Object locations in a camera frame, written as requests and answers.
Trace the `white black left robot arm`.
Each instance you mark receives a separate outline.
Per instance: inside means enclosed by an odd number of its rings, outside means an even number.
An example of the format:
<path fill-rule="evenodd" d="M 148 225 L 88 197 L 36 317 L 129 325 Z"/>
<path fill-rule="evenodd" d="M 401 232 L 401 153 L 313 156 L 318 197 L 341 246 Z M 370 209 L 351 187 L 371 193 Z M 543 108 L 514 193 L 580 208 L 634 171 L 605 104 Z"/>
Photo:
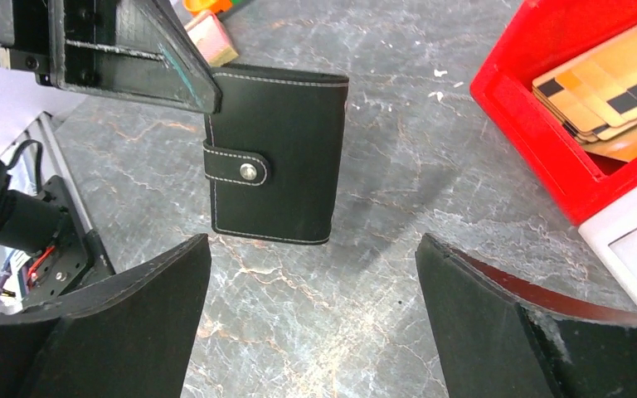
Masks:
<path fill-rule="evenodd" d="M 221 99 L 167 1 L 0 1 L 0 67 L 44 87 L 199 114 Z M 0 162 L 0 245 L 47 247 L 60 210 L 7 185 Z"/>

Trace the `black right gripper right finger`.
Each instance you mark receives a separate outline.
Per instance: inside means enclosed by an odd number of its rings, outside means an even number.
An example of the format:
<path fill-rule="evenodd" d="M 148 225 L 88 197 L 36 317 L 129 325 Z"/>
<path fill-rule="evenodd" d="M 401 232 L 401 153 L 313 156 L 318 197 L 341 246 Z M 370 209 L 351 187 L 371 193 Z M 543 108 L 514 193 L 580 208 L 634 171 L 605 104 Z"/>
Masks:
<path fill-rule="evenodd" d="M 637 313 L 422 237 L 416 268 L 452 397 L 637 397 Z"/>

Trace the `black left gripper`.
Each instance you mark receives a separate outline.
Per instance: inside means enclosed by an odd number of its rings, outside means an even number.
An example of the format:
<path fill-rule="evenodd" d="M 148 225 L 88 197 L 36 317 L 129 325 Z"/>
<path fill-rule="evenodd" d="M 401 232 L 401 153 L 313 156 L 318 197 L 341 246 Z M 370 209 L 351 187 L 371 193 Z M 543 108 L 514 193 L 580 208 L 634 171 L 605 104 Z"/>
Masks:
<path fill-rule="evenodd" d="M 221 99 L 168 1 L 0 1 L 0 67 L 60 90 L 200 114 Z"/>

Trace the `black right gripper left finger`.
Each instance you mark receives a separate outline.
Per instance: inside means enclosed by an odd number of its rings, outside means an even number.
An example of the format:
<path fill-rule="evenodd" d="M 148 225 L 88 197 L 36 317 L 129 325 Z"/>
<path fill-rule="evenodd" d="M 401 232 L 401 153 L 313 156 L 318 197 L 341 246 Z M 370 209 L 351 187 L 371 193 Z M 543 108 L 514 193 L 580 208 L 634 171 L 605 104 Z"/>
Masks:
<path fill-rule="evenodd" d="M 0 314 L 0 397 L 178 397 L 207 295 L 205 234 L 120 274 Z"/>

